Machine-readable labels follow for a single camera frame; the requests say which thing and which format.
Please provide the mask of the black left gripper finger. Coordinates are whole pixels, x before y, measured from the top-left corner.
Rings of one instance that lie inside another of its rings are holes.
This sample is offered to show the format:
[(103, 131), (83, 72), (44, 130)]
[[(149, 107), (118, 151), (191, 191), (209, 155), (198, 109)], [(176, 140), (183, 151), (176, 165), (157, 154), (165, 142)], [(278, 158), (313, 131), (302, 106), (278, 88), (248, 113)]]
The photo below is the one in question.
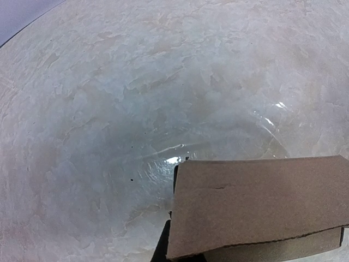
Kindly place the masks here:
[(170, 219), (165, 222), (159, 241), (151, 258), (151, 262), (169, 262), (167, 259), (167, 248), (169, 244), (169, 233), (171, 226), (172, 212), (169, 212)]

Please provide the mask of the brown cardboard box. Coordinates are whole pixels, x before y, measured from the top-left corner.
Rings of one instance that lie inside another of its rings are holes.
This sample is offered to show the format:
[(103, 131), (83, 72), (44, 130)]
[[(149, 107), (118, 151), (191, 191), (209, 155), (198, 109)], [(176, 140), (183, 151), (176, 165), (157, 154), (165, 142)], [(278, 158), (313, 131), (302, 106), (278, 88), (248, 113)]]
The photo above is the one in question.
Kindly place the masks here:
[(167, 258), (293, 260), (338, 249), (347, 227), (342, 156), (187, 160), (176, 168)]

